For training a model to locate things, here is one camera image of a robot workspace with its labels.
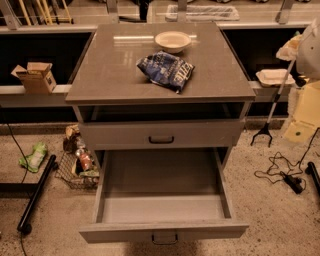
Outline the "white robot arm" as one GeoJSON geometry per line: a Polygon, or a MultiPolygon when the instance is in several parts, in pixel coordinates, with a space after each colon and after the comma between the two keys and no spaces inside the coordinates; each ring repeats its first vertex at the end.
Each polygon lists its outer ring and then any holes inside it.
{"type": "Polygon", "coordinates": [[[320,127],[320,20],[315,18],[303,31],[288,40],[276,57],[295,61],[297,73],[307,80],[289,102],[289,121],[283,137],[302,143],[320,127]]]}

